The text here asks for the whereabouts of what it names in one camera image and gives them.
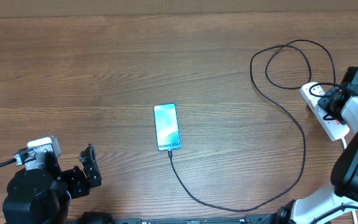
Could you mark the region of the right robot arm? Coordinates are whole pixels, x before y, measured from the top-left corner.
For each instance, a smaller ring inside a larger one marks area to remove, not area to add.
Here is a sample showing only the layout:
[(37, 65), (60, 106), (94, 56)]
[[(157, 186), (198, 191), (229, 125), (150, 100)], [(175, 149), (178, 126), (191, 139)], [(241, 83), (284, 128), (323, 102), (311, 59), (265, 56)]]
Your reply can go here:
[(329, 223), (358, 210), (358, 67), (349, 67), (340, 84), (329, 91), (311, 82), (300, 93), (330, 139), (354, 137), (336, 161), (330, 183), (307, 198), (292, 200), (261, 220), (261, 223)]

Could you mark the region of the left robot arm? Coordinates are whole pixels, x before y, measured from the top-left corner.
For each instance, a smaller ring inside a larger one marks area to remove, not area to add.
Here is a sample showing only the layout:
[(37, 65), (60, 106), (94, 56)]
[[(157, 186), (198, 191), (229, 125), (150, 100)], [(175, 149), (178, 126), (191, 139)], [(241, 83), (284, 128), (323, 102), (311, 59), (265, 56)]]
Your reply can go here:
[(66, 223), (71, 200), (89, 195), (102, 182), (92, 144), (79, 155), (82, 169), (62, 171), (52, 143), (21, 149), (15, 156), (25, 167), (7, 185), (6, 223)]

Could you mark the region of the Samsung Galaxy smartphone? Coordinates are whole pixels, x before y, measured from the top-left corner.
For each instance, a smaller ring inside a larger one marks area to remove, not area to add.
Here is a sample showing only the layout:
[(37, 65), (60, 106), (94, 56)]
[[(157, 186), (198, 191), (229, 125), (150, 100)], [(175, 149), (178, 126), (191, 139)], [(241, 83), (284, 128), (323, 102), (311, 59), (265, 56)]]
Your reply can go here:
[(177, 107), (174, 103), (154, 106), (155, 131), (158, 151), (181, 148)]

